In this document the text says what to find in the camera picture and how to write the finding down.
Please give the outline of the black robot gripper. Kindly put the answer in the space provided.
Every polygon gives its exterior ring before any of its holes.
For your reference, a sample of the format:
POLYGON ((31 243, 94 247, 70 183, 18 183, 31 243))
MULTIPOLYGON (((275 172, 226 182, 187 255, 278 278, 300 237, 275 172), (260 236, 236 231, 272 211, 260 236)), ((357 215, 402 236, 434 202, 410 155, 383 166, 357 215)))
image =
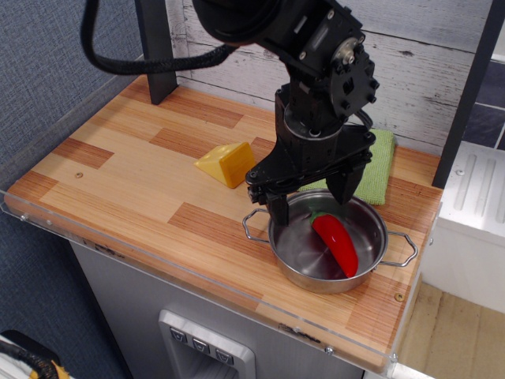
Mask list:
POLYGON ((372 119, 355 99, 285 84, 275 93, 275 146, 246 175, 253 203, 289 225, 287 195, 319 180, 344 205, 359 186, 375 141, 372 119))

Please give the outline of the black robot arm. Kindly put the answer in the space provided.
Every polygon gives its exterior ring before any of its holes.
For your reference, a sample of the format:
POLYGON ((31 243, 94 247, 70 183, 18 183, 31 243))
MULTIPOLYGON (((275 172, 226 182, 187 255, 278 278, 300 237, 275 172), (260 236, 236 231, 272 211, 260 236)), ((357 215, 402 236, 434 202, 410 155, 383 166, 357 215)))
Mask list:
POLYGON ((324 180, 339 204, 370 162, 374 63, 361 23, 335 1, 196 1, 204 30, 228 47, 257 44, 277 55, 290 80, 275 94, 275 147, 246 175, 252 202, 289 223, 287 197, 324 180))

